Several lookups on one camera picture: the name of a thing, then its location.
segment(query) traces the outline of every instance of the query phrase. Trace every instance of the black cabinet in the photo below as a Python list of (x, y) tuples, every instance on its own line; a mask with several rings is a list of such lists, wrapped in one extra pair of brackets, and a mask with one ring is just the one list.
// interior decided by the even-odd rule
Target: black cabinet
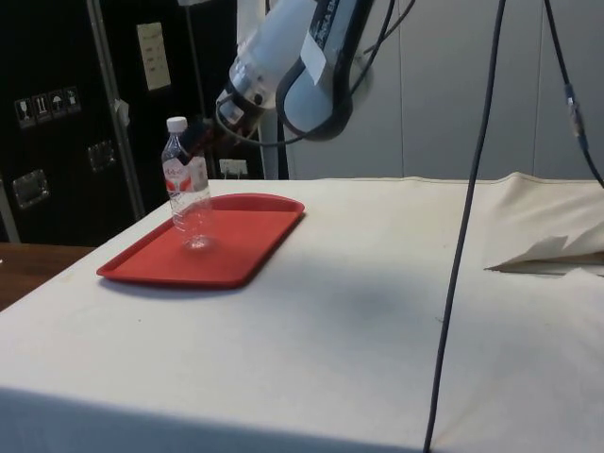
[(134, 216), (86, 2), (2, 2), (0, 29), (0, 174), (21, 240), (99, 245)]

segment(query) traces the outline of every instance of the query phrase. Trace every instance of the white wall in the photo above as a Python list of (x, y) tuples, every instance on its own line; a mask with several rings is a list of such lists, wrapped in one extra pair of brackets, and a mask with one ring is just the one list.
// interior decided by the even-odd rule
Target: white wall
[[(376, 0), (363, 39), (386, 9)], [(604, 171), (604, 2), (552, 0), (596, 164)], [(407, 5), (400, 0), (399, 10)], [(418, 0), (382, 47), (370, 98), (329, 143), (289, 149), (291, 176), (466, 178), (474, 153), (496, 0)], [(589, 177), (570, 131), (543, 0), (508, 0), (481, 176)]]

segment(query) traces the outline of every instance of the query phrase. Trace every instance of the cable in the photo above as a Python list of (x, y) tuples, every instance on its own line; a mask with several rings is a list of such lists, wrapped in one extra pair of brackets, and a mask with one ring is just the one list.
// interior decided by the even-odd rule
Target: cable
[(570, 79), (568, 78), (566, 63), (564, 63), (564, 55), (562, 54), (560, 40), (558, 39), (558, 29), (556, 28), (556, 21), (554, 20), (554, 13), (551, 9), (551, 3), (549, 3), (549, 0), (544, 0), (544, 3), (545, 11), (547, 12), (547, 21), (549, 22), (549, 29), (551, 30), (551, 38), (554, 41), (556, 57), (558, 58), (558, 63), (560, 64), (560, 71), (562, 72), (562, 80), (564, 81), (564, 85), (570, 85)]
[(463, 217), (461, 220), (460, 236), (457, 241), (457, 249), (455, 251), (455, 259), (453, 260), (453, 268), (451, 270), (451, 279), (449, 280), (449, 289), (446, 295), (445, 316), (443, 318), (443, 327), (441, 330), (441, 339), (438, 346), (438, 356), (436, 359), (436, 367), (434, 370), (434, 382), (432, 384), (432, 400), (430, 403), (430, 413), (428, 419), (428, 428), (426, 431), (426, 439), (424, 441), (424, 453), (429, 453), (432, 445), (432, 434), (434, 433), (434, 425), (436, 422), (436, 412), (438, 410), (438, 396), (441, 387), (441, 376), (443, 373), (443, 362), (445, 360), (446, 339), (449, 331), (449, 323), (451, 322), (451, 312), (453, 311), (453, 299), (455, 298), (455, 290), (457, 288), (457, 280), (461, 266), (461, 256), (463, 254), (463, 246), (465, 245), (465, 237), (468, 231), (470, 222), (470, 213), (472, 211), (472, 203), (474, 201), (474, 189), (478, 179), (478, 168), (480, 166), (480, 158), (482, 157), (482, 149), (486, 139), (487, 130), (489, 128), (489, 118), (491, 116), (491, 105), (493, 103), (493, 89), (495, 87), (495, 73), (497, 68), (497, 55), (499, 52), (499, 38), (501, 36), (501, 25), (503, 24), (503, 12), (506, 7), (506, 0), (499, 0), (499, 7), (495, 18), (495, 32), (493, 36), (493, 46), (491, 50), (491, 62), (489, 63), (489, 78), (487, 82), (487, 92), (484, 99), (484, 111), (482, 112), (482, 124), (478, 134), (478, 143), (472, 162), (472, 171), (468, 183), (468, 191), (465, 198), (465, 206), (463, 208)]
[(562, 73), (562, 80), (564, 82), (564, 92), (566, 93), (566, 102), (570, 110), (573, 131), (575, 133), (575, 137), (577, 137), (577, 141), (579, 142), (579, 148), (583, 153), (583, 157), (587, 162), (587, 166), (589, 167), (596, 181), (599, 182), (602, 189), (604, 189), (604, 180), (602, 180), (601, 174), (596, 169), (594, 160), (592, 159), (592, 156), (589, 152), (589, 142), (587, 140), (587, 135), (585, 134), (585, 125), (583, 123), (583, 117), (579, 109), (577, 97), (575, 96), (573, 84), (570, 82), (570, 77), (568, 76), (566, 63), (564, 62), (564, 55), (562, 54), (562, 47), (560, 46), (560, 39), (558, 38), (558, 30), (556, 28), (556, 21), (554, 19), (554, 13), (551, 8), (551, 3), (549, 0), (544, 0), (544, 3), (545, 11), (547, 13), (547, 21), (549, 22), (549, 29), (551, 31), (551, 38), (554, 42), (554, 48), (556, 49), (556, 58), (558, 59), (558, 64), (560, 65), (560, 72)]
[(372, 45), (371, 47), (368, 47), (367, 49), (365, 49), (365, 51), (363, 52), (364, 55), (369, 54), (370, 52), (372, 52), (375, 48), (376, 45), (382, 45), (384, 43), (384, 41), (386, 41), (388, 38), (390, 38), (390, 36), (396, 31), (396, 29), (403, 23), (403, 21), (405, 19), (407, 19), (407, 16), (409, 15), (409, 13), (411, 12), (413, 6), (415, 6), (415, 2), (416, 0), (411, 0), (409, 2), (409, 4), (407, 5), (407, 7), (405, 8), (405, 10), (403, 11), (403, 13), (400, 15), (400, 17), (398, 19), (396, 19), (396, 22), (393, 24), (393, 26), (391, 26), (388, 31), (386, 32), (386, 35), (384, 36), (383, 40), (377, 40), (376, 43), (374, 45)]
[[(363, 82), (363, 80), (367, 77), (367, 74), (369, 73), (369, 70), (371, 69), (371, 66), (373, 65), (376, 57), (378, 56), (378, 52), (379, 49), (381, 48), (381, 45), (384, 42), (384, 37), (386, 36), (386, 33), (388, 32), (388, 24), (390, 23), (390, 20), (393, 17), (393, 13), (394, 13), (394, 7), (396, 6), (396, 0), (390, 0), (390, 4), (388, 5), (388, 11), (386, 12), (386, 17), (384, 18), (384, 22), (382, 24), (381, 30), (379, 31), (379, 35), (377, 37), (377, 42), (376, 42), (376, 46), (373, 49), (371, 56), (369, 57), (369, 59), (367, 60), (367, 64), (364, 66), (364, 68), (361, 71), (361, 74), (359, 75), (359, 78), (357, 79), (357, 81), (355, 82), (355, 84), (352, 86), (352, 88), (350, 89), (350, 98), (352, 99), (352, 97), (354, 96), (355, 92), (357, 91), (357, 89), (361, 86), (361, 83)], [(314, 134), (315, 132), (317, 132), (318, 130), (321, 129), (321, 127), (323, 126), (323, 124), (315, 127), (314, 129), (305, 132), (302, 135), (299, 135), (297, 137), (294, 137), (292, 139), (289, 140), (285, 140), (285, 141), (279, 141), (279, 142), (273, 142), (273, 143), (264, 143), (264, 142), (259, 142), (256, 140), (251, 140), (248, 139), (242, 135), (239, 135), (238, 133), (230, 130), (228, 128), (227, 125), (225, 125), (225, 123), (222, 121), (222, 119), (220, 118), (219, 113), (219, 109), (220, 107), (226, 103), (227, 101), (229, 101), (231, 99), (230, 96), (225, 97), (222, 100), (219, 100), (216, 102), (216, 112), (215, 112), (215, 119), (216, 119), (216, 124), (223, 129), (223, 131), (237, 139), (240, 143), (244, 143), (244, 144), (249, 144), (249, 145), (253, 145), (253, 146), (265, 146), (265, 147), (274, 147), (274, 146), (287, 146), (288, 144), (294, 144), (294, 143), (298, 143), (303, 141), (304, 139), (306, 139), (307, 137), (311, 136), (312, 134)]]

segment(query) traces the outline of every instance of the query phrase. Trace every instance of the wall outlet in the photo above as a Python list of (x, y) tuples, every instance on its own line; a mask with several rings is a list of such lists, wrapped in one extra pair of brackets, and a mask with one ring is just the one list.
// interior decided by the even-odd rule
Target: wall outlet
[(222, 173), (224, 177), (248, 176), (247, 162), (242, 159), (220, 159), (220, 173)]

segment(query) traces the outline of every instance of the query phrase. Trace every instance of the metal pole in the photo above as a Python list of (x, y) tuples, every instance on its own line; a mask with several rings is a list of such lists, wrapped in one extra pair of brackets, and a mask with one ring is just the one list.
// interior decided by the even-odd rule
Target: metal pole
[(4, 223), (4, 228), (8, 234), (8, 240), (12, 243), (20, 243), (19, 230), (15, 224), (15, 219), (12, 216), (12, 209), (7, 198), (7, 191), (4, 188), (4, 181), (0, 175), (0, 217)]
[(208, 118), (206, 114), (206, 98), (204, 96), (204, 89), (201, 85), (201, 71), (199, 70), (199, 57), (197, 56), (197, 44), (195, 43), (195, 35), (193, 34), (193, 21), (191, 20), (191, 7), (185, 7), (185, 14), (187, 15), (187, 27), (189, 28), (189, 43), (191, 44), (191, 54), (193, 57), (193, 66), (195, 69), (195, 83), (197, 84), (197, 94), (199, 95), (199, 108), (201, 116)]
[(94, 36), (94, 45), (98, 54), (101, 75), (105, 85), (105, 94), (109, 102), (109, 114), (113, 125), (113, 131), (117, 139), (117, 147), (122, 160), (122, 169), (126, 178), (128, 187), (128, 196), (130, 205), (134, 212), (134, 218), (139, 221), (144, 217), (143, 196), (141, 194), (141, 186), (136, 174), (134, 159), (132, 157), (132, 149), (130, 148), (130, 140), (127, 136), (127, 131), (119, 121), (117, 112), (113, 106), (116, 99), (120, 99), (120, 94), (117, 89), (117, 80), (113, 71), (113, 63), (111, 62), (111, 54), (109, 51), (109, 43), (107, 41), (107, 32), (103, 23), (103, 12), (99, 0), (87, 0), (88, 14), (91, 19), (92, 35)]

